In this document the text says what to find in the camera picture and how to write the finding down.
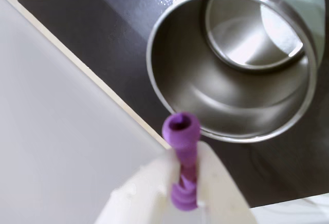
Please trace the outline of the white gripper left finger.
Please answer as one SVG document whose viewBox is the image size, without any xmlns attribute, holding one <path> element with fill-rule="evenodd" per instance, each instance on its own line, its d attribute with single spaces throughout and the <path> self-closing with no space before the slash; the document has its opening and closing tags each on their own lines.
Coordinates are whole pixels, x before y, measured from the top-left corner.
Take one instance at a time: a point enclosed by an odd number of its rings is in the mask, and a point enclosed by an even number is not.
<svg viewBox="0 0 329 224">
<path fill-rule="evenodd" d="M 176 154 L 166 150 L 111 192 L 95 223 L 162 223 L 177 178 Z"/>
</svg>

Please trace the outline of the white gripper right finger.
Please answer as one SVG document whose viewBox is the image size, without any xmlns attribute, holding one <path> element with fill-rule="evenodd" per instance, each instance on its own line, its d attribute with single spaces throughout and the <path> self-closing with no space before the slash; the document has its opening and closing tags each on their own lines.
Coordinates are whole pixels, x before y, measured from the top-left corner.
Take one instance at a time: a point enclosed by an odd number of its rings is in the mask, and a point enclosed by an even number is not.
<svg viewBox="0 0 329 224">
<path fill-rule="evenodd" d="M 197 205 L 203 223 L 257 223 L 228 170 L 205 142 L 197 144 Z"/>
</svg>

